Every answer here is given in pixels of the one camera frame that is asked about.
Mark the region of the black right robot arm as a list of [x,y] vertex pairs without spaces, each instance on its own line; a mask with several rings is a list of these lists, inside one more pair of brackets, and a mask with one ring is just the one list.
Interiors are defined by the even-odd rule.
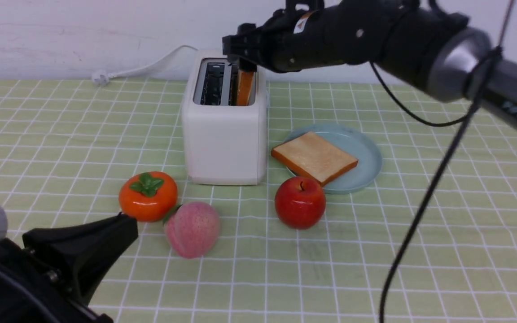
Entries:
[[222,53],[245,70],[275,73],[376,64],[440,102],[473,100],[490,64],[489,35],[461,13],[418,0],[343,0],[324,7],[288,0],[264,25],[241,24],[222,38]]

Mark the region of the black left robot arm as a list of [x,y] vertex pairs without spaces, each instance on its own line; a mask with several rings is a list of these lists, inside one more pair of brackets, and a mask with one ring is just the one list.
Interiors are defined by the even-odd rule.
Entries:
[[111,323],[89,307],[95,290],[138,237],[123,213],[73,227],[35,228],[20,247],[0,206],[0,323]]

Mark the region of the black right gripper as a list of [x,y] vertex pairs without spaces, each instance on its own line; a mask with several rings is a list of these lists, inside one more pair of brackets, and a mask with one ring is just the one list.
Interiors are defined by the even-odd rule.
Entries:
[[279,9],[262,26],[240,24],[235,35],[222,37],[222,54],[244,72],[363,64],[376,54],[376,2],[344,0],[309,12]]

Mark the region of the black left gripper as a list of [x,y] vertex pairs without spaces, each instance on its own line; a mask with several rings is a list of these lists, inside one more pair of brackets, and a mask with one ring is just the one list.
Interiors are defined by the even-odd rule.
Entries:
[[119,213],[74,227],[31,229],[22,240],[57,272],[70,296],[89,305],[103,278],[137,238],[137,220]]

